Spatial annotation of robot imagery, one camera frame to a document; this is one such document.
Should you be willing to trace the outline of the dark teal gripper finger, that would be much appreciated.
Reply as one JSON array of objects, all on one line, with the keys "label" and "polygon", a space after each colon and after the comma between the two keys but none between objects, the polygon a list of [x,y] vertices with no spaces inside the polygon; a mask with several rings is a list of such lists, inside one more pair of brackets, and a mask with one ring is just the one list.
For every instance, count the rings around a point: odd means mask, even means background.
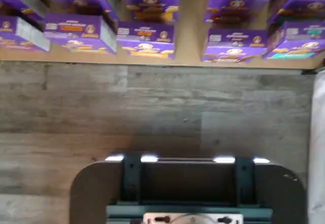
[{"label": "dark teal gripper finger", "polygon": [[124,202],[141,201],[141,156],[127,154],[122,161],[120,199]]},{"label": "dark teal gripper finger", "polygon": [[238,206],[256,205],[255,163],[253,158],[235,158],[235,186]]}]

